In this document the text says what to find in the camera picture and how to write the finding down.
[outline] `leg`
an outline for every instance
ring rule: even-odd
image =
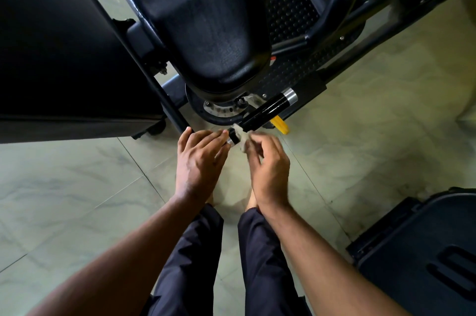
[[[294,288],[281,243],[256,208],[253,193],[238,223],[238,237],[246,316],[307,315],[309,310]]]
[[[142,315],[213,314],[222,233],[223,218],[205,205],[175,246]]]

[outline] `tile floor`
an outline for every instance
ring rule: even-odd
[[[124,0],[101,2],[113,17],[133,16]],[[342,254],[405,197],[476,187],[475,4],[439,6],[289,119],[291,202]],[[183,110],[195,128],[211,127]],[[177,139],[169,126],[137,141],[0,145],[0,314],[25,314],[159,209],[173,194]],[[244,314],[236,224],[249,185],[233,149],[216,190],[217,315]]]

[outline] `yellow handle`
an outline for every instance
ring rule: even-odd
[[[280,131],[281,133],[283,133],[284,135],[289,133],[288,125],[284,122],[284,120],[281,119],[279,115],[271,119],[271,124],[274,125],[276,129]]]

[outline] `person's right hand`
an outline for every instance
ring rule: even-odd
[[[245,151],[259,208],[264,211],[266,207],[288,206],[289,158],[279,139],[270,134],[251,133]]]

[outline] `pant leg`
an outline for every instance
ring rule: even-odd
[[[222,234],[223,218],[205,205],[172,251],[142,315],[212,316]]]
[[[246,288],[246,316],[308,315],[298,297],[276,233],[257,208],[238,223],[238,238]]]

